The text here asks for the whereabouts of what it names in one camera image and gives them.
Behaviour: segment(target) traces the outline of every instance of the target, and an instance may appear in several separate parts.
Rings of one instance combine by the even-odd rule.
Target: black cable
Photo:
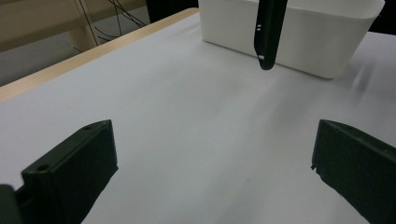
[[[91,33],[92,33],[93,36],[95,36],[95,33],[93,32],[93,29],[92,29],[92,27],[91,27],[90,20],[88,19],[87,12],[85,11],[84,6],[83,6],[82,3],[81,3],[81,0],[79,0],[79,4],[81,5],[82,11],[84,12],[85,19],[87,20],[87,23],[88,23],[89,26],[90,26]],[[94,38],[94,41],[95,41],[96,46],[99,46],[98,42],[96,42],[96,38]]]
[[[113,3],[113,5],[114,5],[114,9],[116,10],[117,22],[119,23],[120,36],[122,36],[121,25],[120,25],[120,18],[119,18],[119,12],[117,11],[117,6],[116,6],[116,4],[114,3],[114,0],[113,0],[112,3]]]
[[[98,38],[100,38],[100,39],[103,39],[103,40],[105,40],[105,41],[111,41],[111,40],[109,40],[109,39],[106,39],[106,38],[104,38],[104,37],[101,37],[101,36],[98,36]]]
[[[82,50],[80,50],[80,49],[78,49],[78,48],[76,48],[76,47],[73,47],[73,49],[75,49],[76,51],[82,53]]]
[[[119,0],[116,0],[117,3],[119,4],[119,6],[121,7],[121,10],[124,11],[127,15],[129,15],[130,17],[134,18],[135,20],[139,21],[141,25],[145,26],[146,24],[143,23],[141,20],[139,20],[137,17],[133,16],[131,13],[129,13],[123,6],[122,4],[119,2]]]
[[[108,36],[108,37],[112,37],[112,38],[118,38],[118,37],[120,37],[120,36],[116,36],[116,35],[108,35],[108,34],[106,34],[105,32],[99,30],[96,26],[95,26],[95,29],[96,29],[97,31],[99,31],[102,35],[105,35],[105,36]]]
[[[128,19],[128,20],[130,20],[130,21],[133,21],[134,24],[136,24],[139,28],[142,27],[142,25],[141,25],[140,23],[138,23],[137,21],[134,20],[134,18],[131,17],[131,14],[129,14],[128,12],[126,12],[124,9],[122,9],[122,7],[117,6],[117,5],[115,4],[114,0],[113,0],[113,2],[110,1],[110,0],[107,0],[107,1],[108,1],[109,3],[111,3],[111,4],[113,4],[114,7],[117,7],[117,8],[119,8],[119,9],[121,9],[121,11],[122,11],[121,15],[124,16],[126,19]]]
[[[119,4],[119,6],[115,4],[114,0],[113,0],[113,1],[107,0],[107,1],[108,1],[109,3],[111,3],[113,6],[119,8],[119,9],[122,11],[121,15],[124,16],[126,19],[128,19],[128,20],[130,20],[130,21],[133,21],[134,24],[136,24],[139,28],[142,28],[142,27],[146,26],[145,23],[143,23],[143,22],[142,22],[141,20],[139,20],[137,17],[133,16],[131,13],[129,13],[128,11],[126,11],[126,9],[120,4],[119,1],[117,1],[117,3]]]

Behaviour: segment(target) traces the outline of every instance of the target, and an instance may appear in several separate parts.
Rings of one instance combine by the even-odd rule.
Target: gray floor
[[[145,24],[149,24],[149,14],[146,7],[130,11]],[[128,34],[138,26],[123,16],[120,18],[120,27],[123,35]],[[120,35],[117,17],[108,18],[94,24],[107,35]],[[98,33],[105,39],[114,39]],[[78,55],[79,51],[70,44],[67,34],[55,35],[35,43],[21,46],[16,49],[0,52],[0,86],[4,86],[21,77],[26,77],[65,59]]]

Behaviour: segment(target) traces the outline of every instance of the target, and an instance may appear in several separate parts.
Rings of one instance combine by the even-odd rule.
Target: white plastic bin
[[[256,55],[258,0],[199,0],[204,40]],[[342,74],[383,0],[289,0],[276,63],[335,78]]]

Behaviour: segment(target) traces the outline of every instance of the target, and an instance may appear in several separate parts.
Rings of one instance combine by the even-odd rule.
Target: wooden table edge
[[[141,38],[154,34],[163,28],[166,28],[178,21],[188,18],[189,16],[197,13],[198,8],[188,8],[175,15],[167,17],[163,20],[156,21],[150,25],[140,28],[136,31],[123,35],[113,41],[105,43],[94,49],[87,50],[72,58],[69,58],[53,66],[45,68],[41,71],[33,73],[28,77],[23,77],[14,82],[11,82],[3,87],[0,87],[0,103],[16,97],[24,92],[34,89],[41,84],[44,84],[60,75],[73,70],[85,63],[97,59],[115,49],[122,48],[125,45],[131,44]]]

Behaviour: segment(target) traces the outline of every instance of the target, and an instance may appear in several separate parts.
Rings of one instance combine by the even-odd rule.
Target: white table surface
[[[194,15],[0,104],[0,180],[112,119],[120,169],[83,223],[367,223],[310,169],[318,122],[396,146],[396,38],[313,77],[202,40]]]

